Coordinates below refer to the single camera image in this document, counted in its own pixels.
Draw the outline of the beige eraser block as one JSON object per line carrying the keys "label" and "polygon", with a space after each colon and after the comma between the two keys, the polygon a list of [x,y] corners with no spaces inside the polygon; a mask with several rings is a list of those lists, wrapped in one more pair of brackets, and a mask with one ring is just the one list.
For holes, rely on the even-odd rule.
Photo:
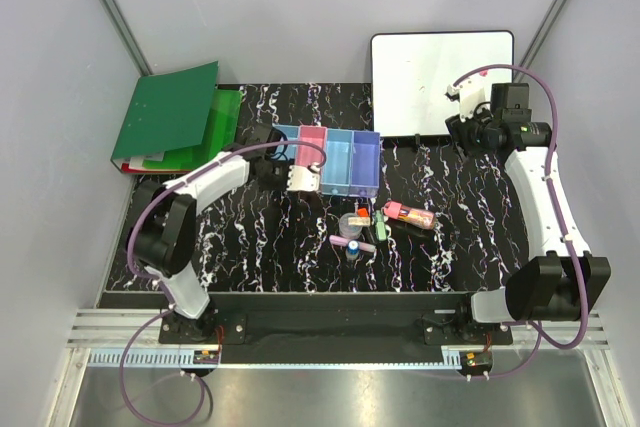
{"label": "beige eraser block", "polygon": [[347,222],[349,226],[368,227],[371,225],[371,219],[369,217],[349,217]]}

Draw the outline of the purple plastic drawer box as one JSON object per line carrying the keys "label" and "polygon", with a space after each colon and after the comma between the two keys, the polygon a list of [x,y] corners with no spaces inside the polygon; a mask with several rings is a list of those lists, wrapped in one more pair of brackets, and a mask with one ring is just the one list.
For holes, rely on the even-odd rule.
{"label": "purple plastic drawer box", "polygon": [[353,137],[350,195],[377,196],[380,174],[380,135],[372,131],[355,131]]}

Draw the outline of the white whiteboard black frame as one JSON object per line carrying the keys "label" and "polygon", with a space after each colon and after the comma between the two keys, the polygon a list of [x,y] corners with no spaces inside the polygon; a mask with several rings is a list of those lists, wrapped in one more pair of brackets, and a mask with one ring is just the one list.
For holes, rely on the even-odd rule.
{"label": "white whiteboard black frame", "polygon": [[371,38],[373,130],[383,137],[439,136],[459,113],[447,89],[478,67],[511,64],[508,30],[379,33]]}

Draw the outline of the pink crayon tube case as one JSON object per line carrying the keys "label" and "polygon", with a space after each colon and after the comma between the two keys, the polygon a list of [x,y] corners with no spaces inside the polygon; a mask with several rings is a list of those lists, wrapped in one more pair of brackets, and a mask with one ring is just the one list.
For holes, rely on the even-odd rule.
{"label": "pink crayon tube case", "polygon": [[390,219],[401,221],[423,230],[432,230],[435,227],[435,215],[425,209],[408,207],[400,202],[389,201],[382,212]]}

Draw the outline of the pink plastic drawer box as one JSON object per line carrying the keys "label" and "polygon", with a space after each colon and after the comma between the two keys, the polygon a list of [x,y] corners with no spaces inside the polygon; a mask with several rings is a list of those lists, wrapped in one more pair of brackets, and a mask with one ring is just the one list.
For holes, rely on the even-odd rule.
{"label": "pink plastic drawer box", "polygon": [[327,135],[327,127],[302,125],[299,128],[298,140],[304,142],[304,145],[297,145],[295,164],[302,167],[312,164],[322,166]]}

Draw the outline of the light blue end drawer box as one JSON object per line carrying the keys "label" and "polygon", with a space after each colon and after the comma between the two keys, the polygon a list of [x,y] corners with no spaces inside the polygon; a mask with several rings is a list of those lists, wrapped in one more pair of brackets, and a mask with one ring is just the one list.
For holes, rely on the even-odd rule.
{"label": "light blue end drawer box", "polygon": [[[299,127],[296,125],[275,124],[274,128],[281,133],[282,140],[293,141],[298,139]],[[276,148],[276,151],[271,158],[276,161],[289,161],[295,159],[296,153],[297,145],[281,145]]]}

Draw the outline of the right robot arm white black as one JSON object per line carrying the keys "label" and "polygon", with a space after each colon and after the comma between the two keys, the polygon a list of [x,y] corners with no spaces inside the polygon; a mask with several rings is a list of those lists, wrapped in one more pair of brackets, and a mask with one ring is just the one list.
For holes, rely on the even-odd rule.
{"label": "right robot arm white black", "polygon": [[466,343],[486,336],[490,324],[578,321],[593,308],[611,276],[604,257],[592,254],[572,217],[552,146],[552,127],[535,122],[525,83],[481,79],[450,85],[458,113],[445,124],[464,159],[493,153],[516,191],[528,239],[528,261],[499,290],[476,293],[454,318]]}

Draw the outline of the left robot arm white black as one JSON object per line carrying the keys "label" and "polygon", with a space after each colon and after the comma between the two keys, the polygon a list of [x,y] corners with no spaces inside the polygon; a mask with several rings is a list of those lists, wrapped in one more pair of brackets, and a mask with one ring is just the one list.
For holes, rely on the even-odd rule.
{"label": "left robot arm white black", "polygon": [[228,147],[194,171],[162,184],[147,182],[134,195],[133,221],[125,228],[127,267],[159,285],[169,307],[183,317],[181,331],[193,342],[208,341],[216,329],[216,319],[205,312],[209,295],[191,263],[198,215],[248,183],[251,168],[271,151],[297,143],[287,139]]}

